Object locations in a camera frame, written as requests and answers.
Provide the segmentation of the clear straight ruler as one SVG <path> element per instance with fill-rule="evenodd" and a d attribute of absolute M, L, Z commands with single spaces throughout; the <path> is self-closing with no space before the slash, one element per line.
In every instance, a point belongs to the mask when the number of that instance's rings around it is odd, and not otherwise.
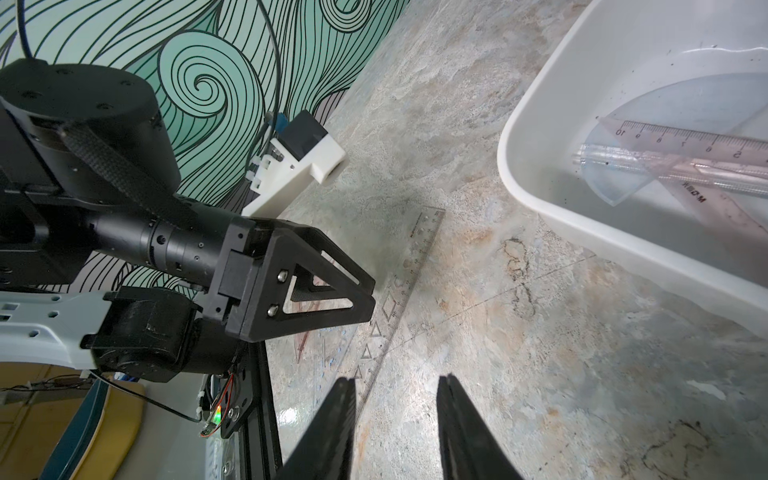
<path fill-rule="evenodd" d="M 583 144 L 572 155 L 590 188 L 615 205 L 658 180 L 717 187 L 729 193 L 767 196 L 767 168 L 724 160 Z"/>

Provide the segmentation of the white plastic storage box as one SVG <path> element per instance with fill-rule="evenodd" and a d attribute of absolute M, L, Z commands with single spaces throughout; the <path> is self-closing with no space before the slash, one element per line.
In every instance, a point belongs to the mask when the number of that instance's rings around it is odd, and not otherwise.
<path fill-rule="evenodd" d="M 565 239 L 767 333 L 767 5 L 595 1 L 497 166 Z"/>

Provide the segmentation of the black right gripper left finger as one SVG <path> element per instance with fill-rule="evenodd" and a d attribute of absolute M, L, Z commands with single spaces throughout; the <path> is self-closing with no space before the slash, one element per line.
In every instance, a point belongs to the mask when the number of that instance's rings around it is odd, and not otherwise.
<path fill-rule="evenodd" d="M 355 380 L 339 378 L 278 479 L 349 479 L 356 425 Z"/>

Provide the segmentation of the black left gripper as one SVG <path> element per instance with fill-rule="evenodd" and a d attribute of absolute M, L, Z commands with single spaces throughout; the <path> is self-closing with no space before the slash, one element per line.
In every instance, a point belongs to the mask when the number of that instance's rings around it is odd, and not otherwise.
<path fill-rule="evenodd" d="M 259 342 L 367 323 L 374 278 L 321 230 L 284 220 L 205 215 L 194 269 L 203 318 Z"/>

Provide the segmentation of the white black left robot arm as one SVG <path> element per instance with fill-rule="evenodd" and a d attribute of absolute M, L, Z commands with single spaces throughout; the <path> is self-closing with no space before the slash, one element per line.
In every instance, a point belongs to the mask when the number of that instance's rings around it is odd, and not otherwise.
<path fill-rule="evenodd" d="M 180 197 L 153 88 L 124 70 L 22 58 L 1 70 L 1 287 L 70 284 L 100 252 L 181 278 L 99 293 L 73 369 L 167 382 L 248 344 L 370 321 L 374 279 L 321 230 Z"/>

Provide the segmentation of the pink straight ruler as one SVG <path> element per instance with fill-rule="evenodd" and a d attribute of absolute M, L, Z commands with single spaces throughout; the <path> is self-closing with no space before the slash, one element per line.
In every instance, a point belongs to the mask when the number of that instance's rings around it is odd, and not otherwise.
<path fill-rule="evenodd" d="M 443 209 L 424 207 L 415 217 L 406 231 L 400 262 L 374 294 L 376 306 L 369 322 L 320 331 L 321 369 L 315 386 L 320 398 L 337 378 L 348 377 L 355 380 L 358 400 L 367 400 L 444 216 Z"/>

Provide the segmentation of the pink tall triangle ruler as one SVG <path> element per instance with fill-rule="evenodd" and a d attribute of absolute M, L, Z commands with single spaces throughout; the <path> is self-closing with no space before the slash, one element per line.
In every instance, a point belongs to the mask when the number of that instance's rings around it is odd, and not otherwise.
<path fill-rule="evenodd" d="M 616 147 L 587 147 L 600 163 L 615 162 L 672 185 L 699 221 L 727 239 L 765 243 L 766 224 L 732 197 L 767 197 L 767 142 L 609 117 L 599 119 Z"/>

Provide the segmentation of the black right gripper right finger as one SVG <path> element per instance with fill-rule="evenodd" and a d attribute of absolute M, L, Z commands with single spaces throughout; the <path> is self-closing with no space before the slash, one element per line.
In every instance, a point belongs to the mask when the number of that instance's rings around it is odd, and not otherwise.
<path fill-rule="evenodd" d="M 436 406 L 444 479 L 522 479 L 456 376 L 439 378 Z"/>

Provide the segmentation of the clear protractor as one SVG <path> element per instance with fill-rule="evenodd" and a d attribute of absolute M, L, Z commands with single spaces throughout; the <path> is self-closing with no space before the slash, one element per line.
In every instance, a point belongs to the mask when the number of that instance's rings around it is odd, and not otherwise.
<path fill-rule="evenodd" d="M 652 182 L 695 204 L 767 199 L 767 76 L 720 74 L 645 93 L 599 118 L 573 161 L 616 206 Z"/>

